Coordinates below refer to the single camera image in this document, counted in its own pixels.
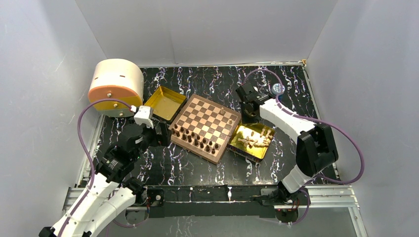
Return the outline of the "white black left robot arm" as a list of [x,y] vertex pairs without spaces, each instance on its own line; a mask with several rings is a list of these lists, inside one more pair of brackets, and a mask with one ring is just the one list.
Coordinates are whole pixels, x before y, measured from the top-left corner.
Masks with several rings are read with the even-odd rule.
[[41,237],[95,237],[129,206],[149,203],[147,186],[135,177],[126,179],[135,163],[149,147],[167,147],[175,128],[165,122],[154,127],[128,124],[92,170],[93,174],[81,195],[64,216],[51,227],[44,227]]

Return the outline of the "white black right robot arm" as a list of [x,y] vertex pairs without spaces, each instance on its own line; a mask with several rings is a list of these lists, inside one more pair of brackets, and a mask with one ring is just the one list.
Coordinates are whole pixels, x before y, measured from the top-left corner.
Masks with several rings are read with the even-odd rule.
[[242,115],[260,117],[281,129],[296,143],[295,166],[278,186],[279,200],[292,204],[298,190],[326,167],[338,160],[332,129],[324,123],[300,118],[272,95],[259,93],[249,82],[236,89]]

